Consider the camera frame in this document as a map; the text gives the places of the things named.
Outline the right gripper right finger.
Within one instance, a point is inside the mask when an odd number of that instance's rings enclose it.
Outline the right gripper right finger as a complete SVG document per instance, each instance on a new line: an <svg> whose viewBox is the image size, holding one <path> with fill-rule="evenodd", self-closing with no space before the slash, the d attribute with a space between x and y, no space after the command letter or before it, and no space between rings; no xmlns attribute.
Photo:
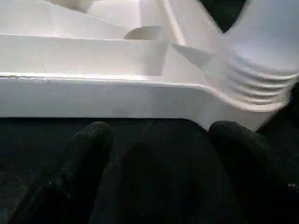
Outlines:
<svg viewBox="0 0 299 224"><path fill-rule="evenodd" d="M209 139L250 224L299 222L299 167L267 138L232 121L214 122Z"/></svg>

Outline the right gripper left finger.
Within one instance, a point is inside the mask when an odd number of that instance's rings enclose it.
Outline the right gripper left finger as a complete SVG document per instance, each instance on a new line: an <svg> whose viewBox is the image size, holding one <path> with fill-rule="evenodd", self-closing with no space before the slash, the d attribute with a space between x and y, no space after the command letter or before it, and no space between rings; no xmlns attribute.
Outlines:
<svg viewBox="0 0 299 224"><path fill-rule="evenodd" d="M8 223L87 224L112 146L113 134L105 122L77 132L61 158L34 181Z"/></svg>

